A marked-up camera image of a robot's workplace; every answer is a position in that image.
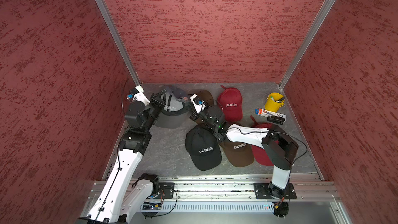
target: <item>marker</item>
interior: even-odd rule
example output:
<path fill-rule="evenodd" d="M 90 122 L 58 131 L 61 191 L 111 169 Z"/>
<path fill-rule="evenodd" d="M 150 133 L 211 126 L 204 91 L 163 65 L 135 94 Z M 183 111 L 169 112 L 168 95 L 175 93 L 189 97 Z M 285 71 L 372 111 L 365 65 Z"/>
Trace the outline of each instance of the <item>marker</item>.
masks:
<path fill-rule="evenodd" d="M 282 98 L 280 98 L 279 100 L 276 101 L 276 103 L 279 103 L 281 101 L 283 101 L 285 99 L 285 97 L 283 96 Z"/>

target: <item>floor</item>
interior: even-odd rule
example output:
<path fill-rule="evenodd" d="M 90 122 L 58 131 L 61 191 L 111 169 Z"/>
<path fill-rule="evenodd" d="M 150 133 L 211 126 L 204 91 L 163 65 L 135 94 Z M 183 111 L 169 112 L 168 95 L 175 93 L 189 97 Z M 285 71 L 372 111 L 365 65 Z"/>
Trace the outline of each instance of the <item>floor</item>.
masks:
<path fill-rule="evenodd" d="M 177 87 L 185 90 L 187 93 L 194 93 L 198 90 L 208 90 L 216 99 L 224 90 L 219 83 L 204 84 L 175 84 Z M 159 91 L 163 84 L 147 83 L 143 84 L 144 94 L 149 98 L 152 93 Z M 266 97 L 271 92 L 280 92 L 275 83 L 223 83 L 225 87 L 236 87 L 240 90 L 243 97 L 243 119 L 240 121 L 243 126 L 252 126 L 253 121 L 250 115 L 253 115 L 257 122 L 265 122 L 266 118 L 255 115 L 254 109 L 264 108 Z M 291 117 L 288 106 L 281 107 L 278 111 L 286 115 L 286 122 L 282 129 L 295 137 L 301 138 L 300 132 Z M 231 165 L 223 153 L 222 162 L 219 166 L 208 171 L 198 170 L 188 152 L 185 150 L 185 136 L 196 123 L 188 119 L 177 129 L 166 129 L 153 126 L 150 130 L 152 139 L 148 145 L 147 151 L 139 163 L 133 178 L 137 178 L 142 173 L 154 173 L 160 177 L 177 176 L 200 176 L 200 175 L 248 175 L 248 174 L 268 174 L 272 173 L 272 166 L 263 166 L 254 161 L 246 167 L 234 167 Z M 300 147 L 297 155 L 305 151 L 304 145 L 299 143 Z M 295 162 L 292 168 L 293 173 L 316 172 L 314 159 L 308 152 Z"/>

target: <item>box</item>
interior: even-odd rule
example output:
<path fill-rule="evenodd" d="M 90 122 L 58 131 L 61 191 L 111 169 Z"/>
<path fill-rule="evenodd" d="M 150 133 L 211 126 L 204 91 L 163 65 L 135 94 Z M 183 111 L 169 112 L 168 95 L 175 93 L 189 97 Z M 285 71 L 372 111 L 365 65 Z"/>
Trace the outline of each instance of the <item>box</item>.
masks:
<path fill-rule="evenodd" d="M 260 116 L 264 116 L 264 117 L 268 117 L 270 115 L 276 116 L 276 117 L 281 117 L 284 118 L 286 120 L 286 115 L 281 114 L 281 113 L 277 113 L 277 112 L 271 112 L 271 111 L 267 111 L 265 109 L 261 109 L 261 108 L 257 108 L 256 109 L 256 114 L 260 115 Z"/>

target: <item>metal vent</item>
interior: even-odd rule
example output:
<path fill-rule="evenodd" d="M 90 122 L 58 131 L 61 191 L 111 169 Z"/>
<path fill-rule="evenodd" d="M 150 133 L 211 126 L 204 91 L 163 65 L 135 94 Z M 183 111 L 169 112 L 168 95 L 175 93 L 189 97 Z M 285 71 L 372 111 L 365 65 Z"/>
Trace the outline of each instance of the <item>metal vent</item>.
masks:
<path fill-rule="evenodd" d="M 169 212 L 175 202 L 164 202 L 159 212 Z M 158 210 L 141 210 L 142 212 L 158 212 Z M 270 202 L 177 202 L 173 212 L 268 212 L 273 213 Z"/>

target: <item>yellow bucket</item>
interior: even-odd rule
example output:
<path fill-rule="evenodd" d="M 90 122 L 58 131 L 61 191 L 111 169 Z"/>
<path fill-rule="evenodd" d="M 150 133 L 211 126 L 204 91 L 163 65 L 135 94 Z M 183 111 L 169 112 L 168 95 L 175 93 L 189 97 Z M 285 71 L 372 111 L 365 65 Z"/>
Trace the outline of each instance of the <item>yellow bucket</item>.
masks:
<path fill-rule="evenodd" d="M 264 105 L 264 108 L 268 111 L 271 112 L 277 112 L 279 110 L 279 108 L 281 108 L 283 106 L 283 102 L 285 100 L 282 100 L 281 102 L 277 103 L 276 101 L 278 101 L 279 99 L 281 99 L 283 97 L 283 95 L 281 95 L 280 93 L 270 93 L 268 98 L 267 98 L 267 102 Z"/>

